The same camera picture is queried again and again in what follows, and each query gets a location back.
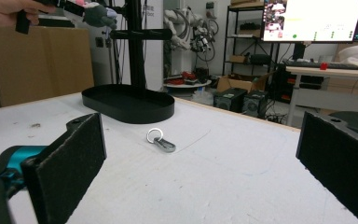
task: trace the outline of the black pole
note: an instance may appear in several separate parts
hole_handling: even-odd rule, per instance
[[[126,0],[128,30],[142,30],[141,0]],[[129,39],[131,85],[145,89],[145,63],[142,39]]]

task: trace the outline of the black handle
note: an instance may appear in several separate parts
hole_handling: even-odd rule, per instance
[[[28,35],[30,28],[30,21],[26,18],[26,12],[21,10],[17,13],[16,31],[25,35]]]

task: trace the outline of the desk leg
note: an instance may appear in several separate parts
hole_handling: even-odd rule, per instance
[[[292,99],[290,100],[289,113],[287,114],[287,123],[286,125],[292,126],[293,115],[295,114],[296,101],[298,95],[298,89],[300,88],[301,75],[296,75],[296,83],[293,87]]]

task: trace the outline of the key ring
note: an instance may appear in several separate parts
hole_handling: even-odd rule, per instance
[[[154,131],[157,131],[157,132],[159,132],[159,133],[161,134],[161,137],[158,139],[158,141],[160,141],[160,140],[162,139],[162,136],[164,135],[164,133],[162,132],[161,129],[158,129],[158,128],[150,129],[149,132],[147,132],[147,135],[146,135],[147,141],[148,141],[149,143],[155,143],[155,142],[154,142],[154,139],[153,139],[153,141],[152,141],[152,140],[150,140],[150,138],[149,138],[149,135],[150,135],[152,132],[154,132]]]

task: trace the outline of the human hand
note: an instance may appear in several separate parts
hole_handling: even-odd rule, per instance
[[[32,25],[37,25],[39,11],[52,13],[55,6],[45,6],[34,0],[0,0],[0,26],[16,24],[17,13],[21,10],[26,12],[26,18]]]

